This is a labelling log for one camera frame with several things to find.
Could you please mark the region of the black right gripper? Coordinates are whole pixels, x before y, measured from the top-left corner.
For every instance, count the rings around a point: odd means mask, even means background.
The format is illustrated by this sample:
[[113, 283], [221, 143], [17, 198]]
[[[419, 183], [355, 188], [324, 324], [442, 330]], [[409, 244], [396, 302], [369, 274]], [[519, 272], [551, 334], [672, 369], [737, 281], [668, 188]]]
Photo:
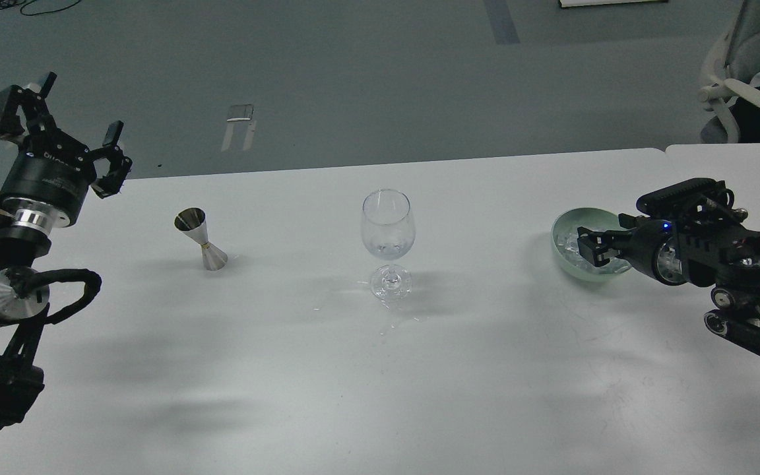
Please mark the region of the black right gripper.
[[595, 270], [633, 268], [667, 286], [687, 282], [669, 220], [622, 214], [621, 227], [597, 231], [579, 226], [579, 255]]

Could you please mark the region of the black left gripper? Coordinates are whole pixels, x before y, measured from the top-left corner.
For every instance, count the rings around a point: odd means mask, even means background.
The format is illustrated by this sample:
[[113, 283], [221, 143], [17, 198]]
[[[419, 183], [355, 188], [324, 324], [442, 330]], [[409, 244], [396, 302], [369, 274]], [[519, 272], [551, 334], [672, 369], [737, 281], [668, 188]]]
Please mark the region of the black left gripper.
[[[48, 72], [35, 91], [10, 85], [0, 91], [0, 141], [14, 144], [18, 156], [0, 190], [0, 207], [15, 213], [19, 201], [49, 205], [59, 214], [58, 228], [75, 225], [91, 186], [100, 199], [121, 191], [133, 161], [119, 144], [124, 122], [108, 126], [101, 147], [59, 132], [46, 105], [57, 73]], [[108, 171], [96, 178], [94, 163], [105, 160]]]

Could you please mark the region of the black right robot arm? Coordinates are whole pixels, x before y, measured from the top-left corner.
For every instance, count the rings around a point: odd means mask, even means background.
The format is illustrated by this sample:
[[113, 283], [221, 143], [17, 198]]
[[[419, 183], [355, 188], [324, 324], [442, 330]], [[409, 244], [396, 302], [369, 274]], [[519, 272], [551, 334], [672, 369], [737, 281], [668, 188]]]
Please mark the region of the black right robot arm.
[[637, 199], [620, 229], [578, 229], [579, 255], [603, 267], [612, 259], [667, 286], [710, 288], [706, 328], [760, 357], [760, 232], [743, 226], [724, 181], [694, 177]]

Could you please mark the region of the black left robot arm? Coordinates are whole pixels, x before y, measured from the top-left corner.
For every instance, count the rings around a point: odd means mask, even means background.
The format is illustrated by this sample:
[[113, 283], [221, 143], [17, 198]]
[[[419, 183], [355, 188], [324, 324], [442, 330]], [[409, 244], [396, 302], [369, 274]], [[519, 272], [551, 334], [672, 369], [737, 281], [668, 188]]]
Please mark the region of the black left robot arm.
[[132, 160], [119, 146], [114, 121], [99, 148], [88, 148], [57, 126], [46, 97], [57, 75], [35, 91], [0, 92], [0, 141], [17, 157], [0, 190], [0, 430], [19, 424], [44, 390], [34, 357], [44, 328], [90, 305], [102, 277], [87, 269], [36, 271], [55, 228], [76, 224], [88, 190], [105, 199], [120, 192]]

